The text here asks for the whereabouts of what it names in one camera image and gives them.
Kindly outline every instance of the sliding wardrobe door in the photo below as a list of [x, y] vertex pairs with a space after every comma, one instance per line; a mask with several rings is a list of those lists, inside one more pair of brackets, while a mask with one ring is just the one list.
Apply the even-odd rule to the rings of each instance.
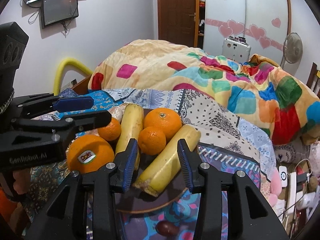
[[247, 0], [245, 28], [251, 55], [259, 54], [281, 64], [288, 32], [287, 0]]
[[246, 0], [206, 0], [205, 3], [203, 49], [218, 56], [224, 38], [244, 35]]

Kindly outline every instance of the fan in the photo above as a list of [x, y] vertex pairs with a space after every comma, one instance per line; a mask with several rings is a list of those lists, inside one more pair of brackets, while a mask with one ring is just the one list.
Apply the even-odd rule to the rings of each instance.
[[281, 67], [284, 63], [290, 64], [298, 62], [302, 57], [302, 41], [297, 33], [289, 33], [284, 40], [283, 44], [283, 56], [285, 60], [282, 60]]

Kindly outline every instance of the brown plate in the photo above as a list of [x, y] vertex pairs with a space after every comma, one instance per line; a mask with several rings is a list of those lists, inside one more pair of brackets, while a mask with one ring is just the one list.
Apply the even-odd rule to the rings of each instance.
[[[133, 182], [155, 158], [155, 156], [141, 154], [139, 170], [132, 178]], [[131, 187], [125, 194], [116, 193], [116, 208], [120, 212], [130, 214], [153, 212], [178, 200], [186, 190], [182, 173], [179, 171], [158, 197], [153, 197], [135, 187]]]

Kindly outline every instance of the red date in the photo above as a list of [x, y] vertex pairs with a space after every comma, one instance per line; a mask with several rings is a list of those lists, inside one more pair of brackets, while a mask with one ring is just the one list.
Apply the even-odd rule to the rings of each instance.
[[161, 236], [175, 236], [179, 233], [179, 228], [169, 221], [160, 221], [156, 225], [156, 230]]

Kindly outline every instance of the yellow tube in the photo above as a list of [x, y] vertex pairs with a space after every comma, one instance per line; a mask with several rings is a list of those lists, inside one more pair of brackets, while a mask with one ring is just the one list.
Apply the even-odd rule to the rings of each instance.
[[82, 72], [84, 72], [87, 75], [93, 74], [93, 71], [88, 67], [86, 67], [85, 65], [83, 65], [80, 61], [71, 57], [65, 58], [60, 62], [56, 72], [56, 76], [54, 78], [53, 93], [55, 96], [60, 93], [62, 71], [66, 65], [73, 65], [74, 67], [80, 69]]

